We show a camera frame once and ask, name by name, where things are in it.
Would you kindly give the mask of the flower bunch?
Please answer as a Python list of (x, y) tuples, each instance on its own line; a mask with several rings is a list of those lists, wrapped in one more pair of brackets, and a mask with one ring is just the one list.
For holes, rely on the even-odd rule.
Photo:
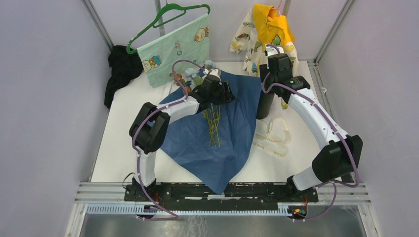
[[(202, 73), (204, 69), (217, 68), (212, 60), (206, 60), (202, 66)], [(173, 79), (173, 84), (181, 87), (183, 94), (194, 92), (199, 85), (203, 83), (203, 76), (199, 75), (193, 68), (188, 68), (183, 74), (178, 74), (175, 71), (170, 73)], [(221, 146), (221, 139), (218, 133), (219, 121), (221, 118), (220, 106), (209, 104), (203, 110), (203, 117), (207, 120), (209, 126), (209, 145), (215, 147)]]

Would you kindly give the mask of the blue wrapping paper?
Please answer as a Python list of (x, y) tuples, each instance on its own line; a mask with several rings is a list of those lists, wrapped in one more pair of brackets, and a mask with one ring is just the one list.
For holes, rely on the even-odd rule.
[(261, 93), (258, 77), (225, 71), (220, 77), (228, 81), (235, 100), (220, 105), (216, 131), (210, 131), (202, 113), (186, 116), (168, 126), (160, 147), (219, 195), (249, 158)]

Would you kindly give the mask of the cream ribbon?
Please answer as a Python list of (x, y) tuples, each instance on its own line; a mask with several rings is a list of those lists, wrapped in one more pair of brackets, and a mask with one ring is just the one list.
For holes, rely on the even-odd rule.
[(291, 133), (284, 118), (271, 119), (269, 123), (256, 120), (252, 145), (275, 157), (284, 157), (288, 153), (287, 144)]

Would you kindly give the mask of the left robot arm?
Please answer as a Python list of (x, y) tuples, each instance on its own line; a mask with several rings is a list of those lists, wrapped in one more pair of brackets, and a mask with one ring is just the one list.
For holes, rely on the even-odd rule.
[(129, 129), (131, 145), (137, 152), (136, 179), (139, 186), (136, 194), (139, 198), (150, 201), (155, 196), (156, 151), (164, 143), (169, 125), (198, 114), (210, 105), (223, 105), (234, 99), (228, 81), (222, 81), (217, 74), (208, 74), (203, 77), (201, 85), (180, 99), (160, 105), (147, 102), (141, 107)]

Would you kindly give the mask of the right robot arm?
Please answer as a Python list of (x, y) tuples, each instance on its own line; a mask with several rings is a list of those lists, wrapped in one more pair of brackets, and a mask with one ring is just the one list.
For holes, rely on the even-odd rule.
[(303, 76), (293, 76), (291, 60), (284, 53), (267, 57), (267, 63), (259, 67), (262, 90), (266, 94), (276, 94), (293, 108), (314, 135), (320, 152), (311, 166), (287, 179), (286, 197), (299, 201), (305, 191), (321, 187), (329, 181), (354, 173), (353, 184), (357, 187), (357, 171), (363, 141), (358, 135), (349, 135), (342, 129), (318, 102), (310, 84)]

